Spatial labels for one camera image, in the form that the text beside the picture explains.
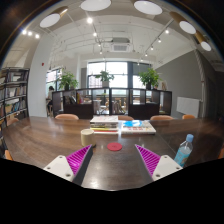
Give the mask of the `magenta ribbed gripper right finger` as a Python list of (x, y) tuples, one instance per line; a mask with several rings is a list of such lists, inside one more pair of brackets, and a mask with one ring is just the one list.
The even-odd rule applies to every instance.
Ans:
[(168, 155), (159, 156), (140, 145), (135, 145), (135, 147), (142, 158), (147, 172), (154, 181), (182, 169), (182, 167)]

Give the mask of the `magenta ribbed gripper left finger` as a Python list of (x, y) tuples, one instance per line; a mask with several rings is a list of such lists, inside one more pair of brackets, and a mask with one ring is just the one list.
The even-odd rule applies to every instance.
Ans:
[(93, 148), (88, 145), (68, 156), (57, 156), (44, 167), (44, 170), (76, 185), (81, 185), (92, 155)]

